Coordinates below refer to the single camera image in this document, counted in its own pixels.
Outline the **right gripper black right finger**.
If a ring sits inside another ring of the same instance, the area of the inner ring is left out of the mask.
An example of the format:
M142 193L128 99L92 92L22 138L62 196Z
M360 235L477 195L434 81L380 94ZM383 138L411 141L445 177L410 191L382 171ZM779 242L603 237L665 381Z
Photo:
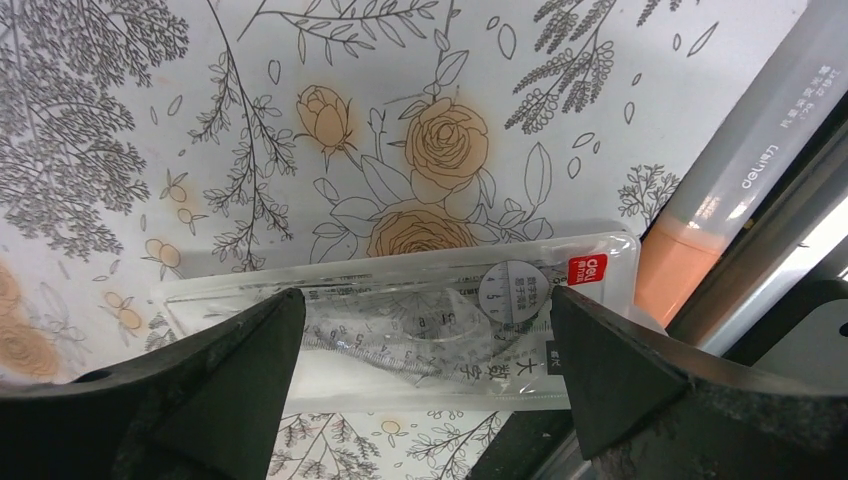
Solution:
M847 397L713 356L568 288L550 320L602 479L843 479Z

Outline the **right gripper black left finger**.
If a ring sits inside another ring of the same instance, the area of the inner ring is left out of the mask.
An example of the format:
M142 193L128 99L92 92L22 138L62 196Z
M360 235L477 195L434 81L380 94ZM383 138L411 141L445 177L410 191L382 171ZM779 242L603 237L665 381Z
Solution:
M1 394L5 479L263 479L305 328L297 288L65 384Z

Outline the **clear plastic pouch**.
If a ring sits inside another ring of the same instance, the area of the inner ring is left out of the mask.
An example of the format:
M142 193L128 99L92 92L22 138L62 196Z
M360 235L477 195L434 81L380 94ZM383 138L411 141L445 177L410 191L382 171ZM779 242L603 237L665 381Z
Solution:
M565 409L552 292L627 314L640 249L612 231L171 281L152 297L193 334L298 289L289 414Z

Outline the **orange glue stick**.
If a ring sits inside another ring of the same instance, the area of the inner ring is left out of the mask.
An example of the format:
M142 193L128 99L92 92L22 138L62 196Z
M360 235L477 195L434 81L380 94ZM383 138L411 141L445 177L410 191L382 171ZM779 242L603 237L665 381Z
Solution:
M847 92L847 4L811 1L644 238L636 306L670 324Z

